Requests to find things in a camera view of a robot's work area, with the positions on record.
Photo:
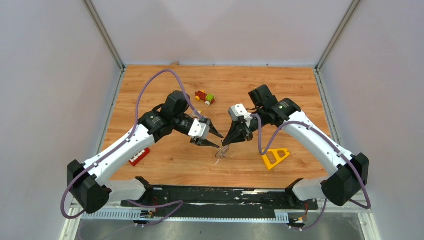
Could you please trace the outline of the large keyring with keys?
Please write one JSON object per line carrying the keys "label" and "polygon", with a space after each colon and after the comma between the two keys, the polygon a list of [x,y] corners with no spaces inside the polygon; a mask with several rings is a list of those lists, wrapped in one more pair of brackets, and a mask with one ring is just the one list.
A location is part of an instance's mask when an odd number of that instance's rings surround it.
{"label": "large keyring with keys", "polygon": [[218,150],[218,152],[215,154],[215,157],[216,157],[217,159],[225,158],[225,157],[226,157],[226,153],[227,153],[227,151],[228,151],[229,149],[230,149],[230,146],[229,146],[229,145],[222,146],[222,147]]}

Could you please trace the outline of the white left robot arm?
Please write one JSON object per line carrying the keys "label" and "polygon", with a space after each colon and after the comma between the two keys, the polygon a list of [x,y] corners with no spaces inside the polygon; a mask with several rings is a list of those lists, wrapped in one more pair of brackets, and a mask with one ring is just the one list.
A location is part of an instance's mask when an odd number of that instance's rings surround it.
{"label": "white left robot arm", "polygon": [[87,214],[93,214],[112,202],[132,200],[149,206],[153,193],[139,179],[111,181],[111,176],[132,157],[151,147],[173,131],[190,137],[190,143],[202,147],[218,145],[207,140],[208,134],[223,136],[207,117],[195,118],[186,114],[189,99],[182,91],[174,91],[165,103],[143,114],[135,125],[117,142],[98,155],[67,166],[70,193]]}

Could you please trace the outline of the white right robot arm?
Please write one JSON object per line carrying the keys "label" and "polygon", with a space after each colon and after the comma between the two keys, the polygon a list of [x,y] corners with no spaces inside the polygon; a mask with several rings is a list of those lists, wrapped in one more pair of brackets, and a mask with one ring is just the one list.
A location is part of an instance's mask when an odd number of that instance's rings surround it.
{"label": "white right robot arm", "polygon": [[228,113],[232,123],[223,146],[251,141],[253,133],[262,136],[262,128],[272,125],[277,130],[268,145],[263,148],[258,140],[258,150],[263,156],[270,150],[272,142],[280,131],[284,131],[300,142],[324,167],[327,176],[315,179],[300,179],[292,185],[292,191],[285,195],[286,204],[298,209],[307,200],[327,199],[332,204],[342,207],[347,202],[359,205],[353,197],[362,191],[366,204],[371,208],[370,197],[365,189],[368,183],[368,157],[363,153],[353,154],[332,140],[320,130],[301,110],[301,107],[289,98],[278,100],[265,84],[249,92],[254,104],[250,113],[241,103],[232,105]]}

